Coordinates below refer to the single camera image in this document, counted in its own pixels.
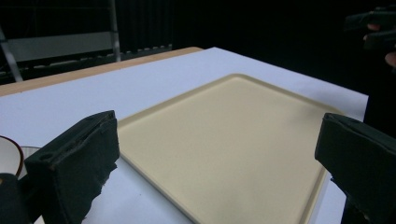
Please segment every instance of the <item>beige tray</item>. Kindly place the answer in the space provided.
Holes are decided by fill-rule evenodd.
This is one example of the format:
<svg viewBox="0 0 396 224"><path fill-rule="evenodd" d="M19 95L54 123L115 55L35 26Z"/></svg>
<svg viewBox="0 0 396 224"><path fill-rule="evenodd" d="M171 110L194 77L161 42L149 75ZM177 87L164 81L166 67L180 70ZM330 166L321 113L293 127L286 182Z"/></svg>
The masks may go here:
<svg viewBox="0 0 396 224"><path fill-rule="evenodd" d="M196 223L306 223L334 108L230 75L123 119L120 151Z"/></svg>

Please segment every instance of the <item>human hand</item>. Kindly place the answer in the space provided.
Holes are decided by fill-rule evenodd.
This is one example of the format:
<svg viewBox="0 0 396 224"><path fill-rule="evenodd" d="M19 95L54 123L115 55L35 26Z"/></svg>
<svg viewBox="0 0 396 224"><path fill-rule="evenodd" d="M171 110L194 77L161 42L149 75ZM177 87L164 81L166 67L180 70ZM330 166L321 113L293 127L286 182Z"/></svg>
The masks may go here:
<svg viewBox="0 0 396 224"><path fill-rule="evenodd" d="M367 28L369 30L373 31L379 31L381 26L377 24L368 24ZM390 52L387 55L385 55L385 62L389 64L390 66L396 68L396 51Z"/></svg>

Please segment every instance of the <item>wooden table edge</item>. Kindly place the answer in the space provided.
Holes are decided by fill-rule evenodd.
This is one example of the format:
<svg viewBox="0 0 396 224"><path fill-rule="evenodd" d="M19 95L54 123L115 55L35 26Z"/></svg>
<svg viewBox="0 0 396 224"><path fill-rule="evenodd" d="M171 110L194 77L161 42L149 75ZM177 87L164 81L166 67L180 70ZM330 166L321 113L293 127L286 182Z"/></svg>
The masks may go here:
<svg viewBox="0 0 396 224"><path fill-rule="evenodd" d="M15 82L0 86L0 96L10 95L13 93L29 91L33 89L38 89L41 87L46 87L70 80L75 80L83 77L91 77L105 72L119 70L121 68L126 68L130 66L139 65L142 63L151 63L159 61L162 59L172 58L184 54L194 53L203 49L196 47L189 47L184 49L175 49L166 51L163 53L152 54L144 57L134 58L131 60L126 60L118 63L108 63L95 67L85 68L77 71L61 73L48 77L40 77L30 80L25 80L22 82Z"/></svg>

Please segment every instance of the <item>white table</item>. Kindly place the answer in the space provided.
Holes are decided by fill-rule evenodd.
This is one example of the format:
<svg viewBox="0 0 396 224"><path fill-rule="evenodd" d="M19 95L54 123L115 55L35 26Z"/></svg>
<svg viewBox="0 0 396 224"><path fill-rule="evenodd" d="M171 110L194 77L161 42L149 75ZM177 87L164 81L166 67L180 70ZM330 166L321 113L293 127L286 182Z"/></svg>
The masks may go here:
<svg viewBox="0 0 396 224"><path fill-rule="evenodd" d="M367 95L212 48L2 96L0 135L21 146L43 147L91 114L112 109L123 119L232 73L255 77L363 120ZM117 165L83 223L191 223L123 159ZM329 179L327 175L310 223L341 221L345 195Z"/></svg>

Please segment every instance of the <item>red rim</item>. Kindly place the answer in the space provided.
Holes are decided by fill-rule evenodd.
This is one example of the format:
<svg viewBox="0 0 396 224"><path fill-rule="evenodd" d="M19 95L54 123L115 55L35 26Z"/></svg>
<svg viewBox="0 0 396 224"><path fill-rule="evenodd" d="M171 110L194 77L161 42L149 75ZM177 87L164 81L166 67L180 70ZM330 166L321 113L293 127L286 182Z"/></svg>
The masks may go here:
<svg viewBox="0 0 396 224"><path fill-rule="evenodd" d="M10 141L12 144L15 145L15 147L17 147L18 151L20 152L20 165L18 167L17 173L15 174L16 177L19 177L20 174L21 174L21 171L22 171L22 167L23 167L23 152L22 152L22 149L21 149L20 145L18 145L14 140L12 140L10 138L7 138L7 137L5 137L3 135L0 135L0 137Z"/></svg>

